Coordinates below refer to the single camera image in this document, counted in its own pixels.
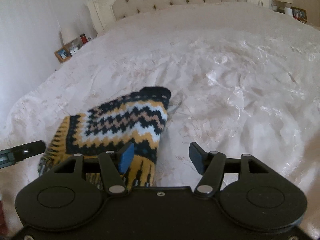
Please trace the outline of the black yellow white patterned sweater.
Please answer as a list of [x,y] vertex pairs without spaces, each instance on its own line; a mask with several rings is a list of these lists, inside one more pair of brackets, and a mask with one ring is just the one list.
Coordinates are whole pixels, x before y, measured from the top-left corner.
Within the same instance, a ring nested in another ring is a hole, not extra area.
[[84,113],[65,116],[41,157],[39,175],[80,153],[86,159],[134,144],[135,156],[121,176],[126,187],[153,185],[157,151],[168,118],[171,91],[144,87]]

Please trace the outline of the white satin bedspread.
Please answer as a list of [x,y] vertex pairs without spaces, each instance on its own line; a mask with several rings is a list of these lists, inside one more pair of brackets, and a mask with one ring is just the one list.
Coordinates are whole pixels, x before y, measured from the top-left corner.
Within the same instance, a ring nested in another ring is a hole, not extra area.
[[1,148],[50,142],[64,117],[150,86],[172,93],[156,185],[196,185],[193,141],[249,153],[304,191],[301,226],[319,237],[319,30],[249,3],[118,21],[15,103]]

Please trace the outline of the left bedside table lamp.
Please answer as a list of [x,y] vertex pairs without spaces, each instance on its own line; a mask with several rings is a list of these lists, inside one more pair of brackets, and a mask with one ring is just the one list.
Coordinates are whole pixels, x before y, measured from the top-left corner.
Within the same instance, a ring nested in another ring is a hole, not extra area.
[[63,45],[67,45],[68,43],[76,40],[79,34],[72,24],[65,24],[61,27],[61,37],[63,41]]

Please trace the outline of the left wooden picture frame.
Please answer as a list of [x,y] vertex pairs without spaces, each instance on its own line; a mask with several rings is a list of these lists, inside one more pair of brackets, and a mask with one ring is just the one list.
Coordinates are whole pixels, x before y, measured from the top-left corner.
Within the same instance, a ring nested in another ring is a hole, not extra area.
[[61,47],[54,54],[60,63],[64,63],[72,57],[69,50],[65,46]]

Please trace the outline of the small silver picture frame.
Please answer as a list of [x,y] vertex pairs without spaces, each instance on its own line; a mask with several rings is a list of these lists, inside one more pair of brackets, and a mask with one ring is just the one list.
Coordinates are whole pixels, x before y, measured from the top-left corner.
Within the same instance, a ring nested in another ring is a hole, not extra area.
[[68,47],[70,55],[73,56],[74,54],[76,54],[79,48],[80,47],[78,44],[71,43]]

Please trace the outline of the right bedside picture frame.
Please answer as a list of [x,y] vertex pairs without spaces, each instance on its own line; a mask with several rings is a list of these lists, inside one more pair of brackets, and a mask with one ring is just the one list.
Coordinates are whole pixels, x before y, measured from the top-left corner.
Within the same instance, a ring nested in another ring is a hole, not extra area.
[[292,9],[292,17],[302,23],[306,23],[307,20],[307,11],[305,9],[291,7]]

